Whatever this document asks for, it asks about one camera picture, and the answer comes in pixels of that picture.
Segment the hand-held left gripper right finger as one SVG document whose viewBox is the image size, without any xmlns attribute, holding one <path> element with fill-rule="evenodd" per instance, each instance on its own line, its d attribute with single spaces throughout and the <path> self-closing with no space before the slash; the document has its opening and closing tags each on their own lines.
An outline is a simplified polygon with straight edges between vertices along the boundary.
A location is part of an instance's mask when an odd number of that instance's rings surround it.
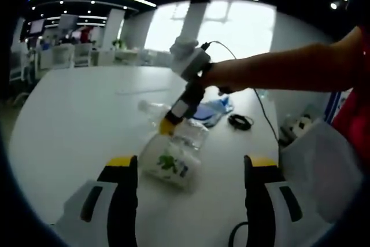
<svg viewBox="0 0 370 247">
<path fill-rule="evenodd" d="M 309 194 L 271 160 L 244 157 L 248 246 L 312 246 L 329 230 Z"/>
</svg>

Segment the person's right hand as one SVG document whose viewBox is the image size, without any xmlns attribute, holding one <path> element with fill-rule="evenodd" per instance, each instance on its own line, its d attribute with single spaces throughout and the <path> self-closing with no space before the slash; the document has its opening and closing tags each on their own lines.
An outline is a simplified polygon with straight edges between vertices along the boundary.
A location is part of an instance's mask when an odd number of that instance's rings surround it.
<svg viewBox="0 0 370 247">
<path fill-rule="evenodd" d="M 217 87 L 220 94 L 231 94 L 238 91 L 233 78 L 232 61 L 227 60 L 208 64 L 200 77 L 199 83 L 203 88 Z"/>
</svg>

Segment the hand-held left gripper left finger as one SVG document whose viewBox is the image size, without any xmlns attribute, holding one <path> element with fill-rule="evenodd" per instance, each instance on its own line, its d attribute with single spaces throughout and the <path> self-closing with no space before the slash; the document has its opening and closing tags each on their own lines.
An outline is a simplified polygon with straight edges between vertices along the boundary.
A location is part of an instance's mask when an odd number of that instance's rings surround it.
<svg viewBox="0 0 370 247">
<path fill-rule="evenodd" d="M 138 158 L 115 157 L 64 204 L 55 231 L 68 246 L 136 246 Z"/>
</svg>

